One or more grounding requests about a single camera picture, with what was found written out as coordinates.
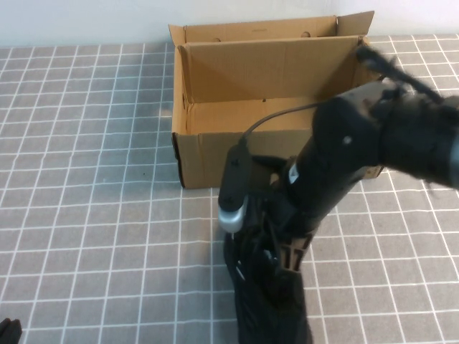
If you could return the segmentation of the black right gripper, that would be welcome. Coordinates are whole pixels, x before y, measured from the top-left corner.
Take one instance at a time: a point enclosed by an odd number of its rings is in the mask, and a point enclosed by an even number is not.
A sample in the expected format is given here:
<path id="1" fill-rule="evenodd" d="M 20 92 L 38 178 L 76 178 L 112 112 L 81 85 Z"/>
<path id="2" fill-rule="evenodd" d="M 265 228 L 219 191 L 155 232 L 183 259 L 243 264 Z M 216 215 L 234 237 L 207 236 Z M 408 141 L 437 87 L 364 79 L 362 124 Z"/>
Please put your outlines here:
<path id="1" fill-rule="evenodd" d="M 247 227 L 262 227 L 259 258 L 262 264 L 300 272 L 301 263 L 316 235 L 316 220 L 310 220 L 280 193 L 248 196 Z"/>

